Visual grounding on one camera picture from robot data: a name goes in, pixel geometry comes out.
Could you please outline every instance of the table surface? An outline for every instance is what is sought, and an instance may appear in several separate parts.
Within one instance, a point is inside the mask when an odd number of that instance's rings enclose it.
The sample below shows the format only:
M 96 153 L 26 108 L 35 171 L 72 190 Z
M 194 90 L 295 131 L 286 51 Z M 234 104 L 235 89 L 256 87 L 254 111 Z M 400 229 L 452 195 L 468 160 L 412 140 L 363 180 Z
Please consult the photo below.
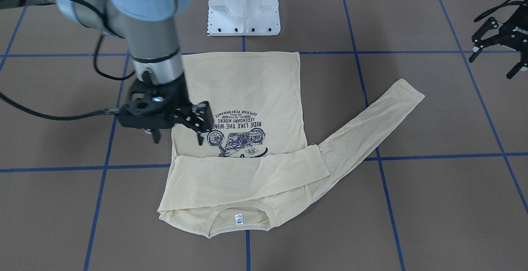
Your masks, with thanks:
M 215 38 L 207 0 L 193 0 L 177 15 L 184 53 L 301 53 L 309 143 L 400 78 L 426 98 L 298 217 L 210 240 L 158 220 L 169 130 L 154 145 L 109 116 L 49 121 L 1 103 L 1 269 L 528 269 L 528 75 L 505 78 L 519 54 L 502 47 L 467 61 L 473 18 L 503 1 L 279 0 L 280 35 Z M 119 104 L 131 81 L 93 72 L 97 31 L 56 6 L 0 13 L 6 96 L 52 115 Z M 105 72 L 132 71 L 123 40 L 106 40 L 99 60 Z

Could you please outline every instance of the beige t-shirt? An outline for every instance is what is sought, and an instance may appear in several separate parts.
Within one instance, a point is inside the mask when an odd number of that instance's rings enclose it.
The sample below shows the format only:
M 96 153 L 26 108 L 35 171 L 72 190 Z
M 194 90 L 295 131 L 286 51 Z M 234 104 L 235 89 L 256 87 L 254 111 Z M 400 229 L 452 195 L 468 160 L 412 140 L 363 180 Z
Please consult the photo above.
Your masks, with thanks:
M 259 158 L 307 146 L 299 53 L 203 53 L 183 56 L 183 64 L 190 100 L 209 101 L 215 125 L 202 146 L 176 125 L 175 155 Z

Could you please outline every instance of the clothing tag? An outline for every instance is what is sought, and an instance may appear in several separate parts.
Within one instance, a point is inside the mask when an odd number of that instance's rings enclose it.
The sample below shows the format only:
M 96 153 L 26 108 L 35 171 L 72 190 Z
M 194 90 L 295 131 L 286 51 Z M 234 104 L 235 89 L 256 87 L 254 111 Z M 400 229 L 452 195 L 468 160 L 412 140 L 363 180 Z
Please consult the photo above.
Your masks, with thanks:
M 234 224 L 244 224 L 244 215 L 242 213 L 234 215 Z

